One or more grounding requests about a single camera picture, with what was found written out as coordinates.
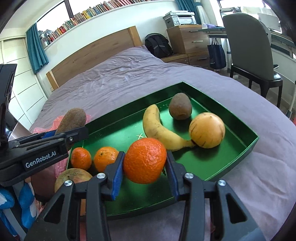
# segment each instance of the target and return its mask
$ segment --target wooden nightstand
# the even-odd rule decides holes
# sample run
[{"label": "wooden nightstand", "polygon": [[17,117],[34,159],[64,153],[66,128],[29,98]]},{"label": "wooden nightstand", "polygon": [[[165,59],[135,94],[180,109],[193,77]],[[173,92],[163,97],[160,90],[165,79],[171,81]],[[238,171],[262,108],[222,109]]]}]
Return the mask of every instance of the wooden nightstand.
[{"label": "wooden nightstand", "polygon": [[165,63],[189,64],[188,55],[182,53],[175,53],[169,57],[162,58],[161,60]]},{"label": "wooden nightstand", "polygon": [[172,56],[162,58],[166,63],[182,63],[193,66],[210,68],[210,56],[207,46],[210,44],[208,36],[203,32],[201,25],[178,25],[168,29],[168,36],[173,49]]},{"label": "wooden nightstand", "polygon": [[214,71],[212,68],[210,68],[210,56],[209,52],[207,51],[189,54],[175,53],[169,57],[161,58],[161,60],[165,63],[188,64],[192,66],[200,66],[204,69]]}]

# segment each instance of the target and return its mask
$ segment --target banana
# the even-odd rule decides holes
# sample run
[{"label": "banana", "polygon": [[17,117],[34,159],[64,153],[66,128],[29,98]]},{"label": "banana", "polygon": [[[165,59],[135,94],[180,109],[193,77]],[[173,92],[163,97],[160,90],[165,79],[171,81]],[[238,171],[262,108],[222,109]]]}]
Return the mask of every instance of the banana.
[{"label": "banana", "polygon": [[166,129],[160,122],[158,107],[150,105],[143,116],[143,129],[146,137],[151,137],[162,142],[167,150],[177,151],[183,147],[194,147],[191,140],[184,140],[176,133]]}]

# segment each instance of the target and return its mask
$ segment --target wooden headboard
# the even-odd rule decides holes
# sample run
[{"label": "wooden headboard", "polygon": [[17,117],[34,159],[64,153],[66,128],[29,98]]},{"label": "wooden headboard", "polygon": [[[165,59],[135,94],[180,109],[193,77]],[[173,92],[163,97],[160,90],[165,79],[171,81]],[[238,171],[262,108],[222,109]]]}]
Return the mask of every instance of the wooden headboard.
[{"label": "wooden headboard", "polygon": [[46,76],[56,90],[76,75],[95,67],[115,54],[141,45],[136,26],[129,27],[79,49],[47,72]]}]

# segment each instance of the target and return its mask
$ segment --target metal screw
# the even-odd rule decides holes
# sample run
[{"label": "metal screw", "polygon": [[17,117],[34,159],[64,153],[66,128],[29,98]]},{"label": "metal screw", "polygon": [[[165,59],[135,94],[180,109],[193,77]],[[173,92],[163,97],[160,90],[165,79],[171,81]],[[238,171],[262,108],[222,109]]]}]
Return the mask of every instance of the metal screw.
[{"label": "metal screw", "polygon": [[220,179],[220,180],[218,181],[218,185],[220,185],[220,186],[225,186],[225,185],[226,185],[226,182],[225,182],[224,180]]},{"label": "metal screw", "polygon": [[106,177],[106,174],[103,173],[103,172],[100,172],[100,173],[98,173],[98,174],[96,175],[96,177],[97,177],[98,179],[103,179],[103,178]]},{"label": "metal screw", "polygon": [[73,182],[72,182],[71,180],[67,180],[67,181],[64,182],[64,185],[65,185],[66,187],[68,187],[68,186],[71,186],[72,183],[73,183]]},{"label": "metal screw", "polygon": [[194,177],[194,175],[191,172],[185,173],[185,178],[192,179],[193,177]]}]

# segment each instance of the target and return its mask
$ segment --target gray chair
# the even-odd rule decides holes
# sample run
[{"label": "gray chair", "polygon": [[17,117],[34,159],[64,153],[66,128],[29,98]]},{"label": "gray chair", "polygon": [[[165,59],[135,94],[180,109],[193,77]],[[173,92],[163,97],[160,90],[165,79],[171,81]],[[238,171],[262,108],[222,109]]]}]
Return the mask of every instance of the gray chair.
[{"label": "gray chair", "polygon": [[223,17],[229,40],[232,67],[230,77],[236,72],[260,85],[261,96],[266,98],[269,88],[278,87],[277,107],[281,104],[282,77],[274,71],[270,43],[262,24],[245,13],[234,13]]}]

